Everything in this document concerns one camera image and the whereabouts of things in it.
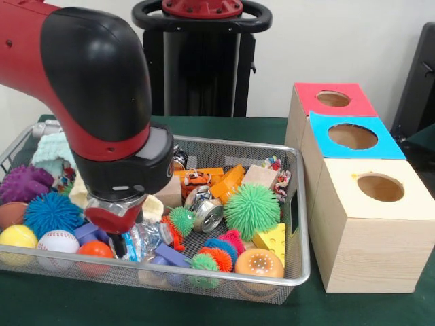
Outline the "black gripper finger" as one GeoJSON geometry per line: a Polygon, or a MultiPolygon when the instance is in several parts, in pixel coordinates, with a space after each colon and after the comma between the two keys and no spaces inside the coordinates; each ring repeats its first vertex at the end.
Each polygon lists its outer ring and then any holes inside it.
{"type": "Polygon", "coordinates": [[[127,254],[126,243],[121,234],[113,234],[113,245],[116,256],[122,259],[127,254]]]}

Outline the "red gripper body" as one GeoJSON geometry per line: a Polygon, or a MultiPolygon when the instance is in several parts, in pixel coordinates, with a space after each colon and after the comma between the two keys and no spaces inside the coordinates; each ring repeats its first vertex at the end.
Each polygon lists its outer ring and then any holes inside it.
{"type": "Polygon", "coordinates": [[[123,234],[136,223],[141,202],[106,202],[91,199],[84,210],[85,217],[108,234],[123,234]]]}

